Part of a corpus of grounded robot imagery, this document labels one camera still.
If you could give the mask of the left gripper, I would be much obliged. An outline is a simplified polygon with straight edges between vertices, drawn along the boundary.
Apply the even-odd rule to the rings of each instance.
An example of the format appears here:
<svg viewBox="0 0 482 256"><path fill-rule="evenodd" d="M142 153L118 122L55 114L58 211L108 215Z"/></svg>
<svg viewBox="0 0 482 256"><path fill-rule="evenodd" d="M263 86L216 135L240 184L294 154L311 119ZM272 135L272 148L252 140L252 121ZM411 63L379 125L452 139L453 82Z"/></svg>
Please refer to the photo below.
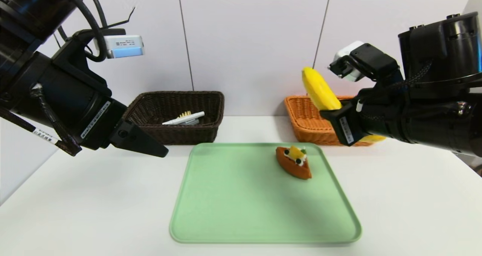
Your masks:
<svg viewBox="0 0 482 256"><path fill-rule="evenodd" d="M167 147L136 124L121 119L126 105L112 98L107 82L95 74L86 57L50 58L35 52L31 64L40 65L34 99L46 102L51 115L78 145L96 150L116 148L166 157Z"/></svg>

